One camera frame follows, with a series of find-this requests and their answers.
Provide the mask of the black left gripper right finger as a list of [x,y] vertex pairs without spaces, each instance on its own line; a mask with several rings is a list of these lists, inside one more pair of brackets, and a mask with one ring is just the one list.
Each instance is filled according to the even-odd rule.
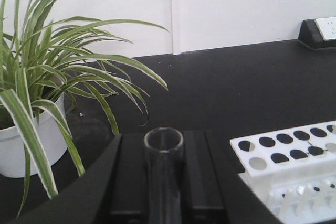
[[239,178],[210,131],[183,131],[183,223],[280,223]]

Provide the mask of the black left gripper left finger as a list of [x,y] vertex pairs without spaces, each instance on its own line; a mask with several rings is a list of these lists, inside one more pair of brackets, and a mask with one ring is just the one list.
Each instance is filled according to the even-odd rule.
[[146,223],[143,134],[120,134],[56,198],[13,223]]

